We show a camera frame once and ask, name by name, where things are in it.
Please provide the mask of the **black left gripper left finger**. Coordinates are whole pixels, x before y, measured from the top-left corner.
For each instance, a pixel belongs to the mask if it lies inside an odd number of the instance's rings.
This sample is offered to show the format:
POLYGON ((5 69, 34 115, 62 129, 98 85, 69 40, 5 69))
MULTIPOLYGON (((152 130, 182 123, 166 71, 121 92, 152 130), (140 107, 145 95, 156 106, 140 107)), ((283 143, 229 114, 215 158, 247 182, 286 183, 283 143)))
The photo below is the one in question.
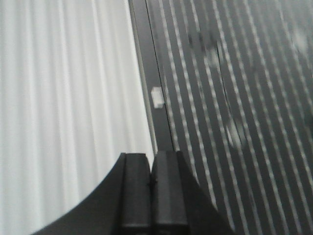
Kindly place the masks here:
POLYGON ((151 233, 150 166, 142 153, 126 155, 120 233, 151 233))

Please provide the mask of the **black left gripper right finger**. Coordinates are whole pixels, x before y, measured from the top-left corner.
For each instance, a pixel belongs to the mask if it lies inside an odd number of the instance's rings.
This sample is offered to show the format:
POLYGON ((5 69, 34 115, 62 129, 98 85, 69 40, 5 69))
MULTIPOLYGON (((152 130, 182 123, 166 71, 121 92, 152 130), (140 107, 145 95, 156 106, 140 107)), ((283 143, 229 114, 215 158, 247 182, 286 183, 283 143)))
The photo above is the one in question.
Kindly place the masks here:
POLYGON ((159 151, 156 154, 151 180, 153 234, 188 234, 188 222, 176 152, 159 151))

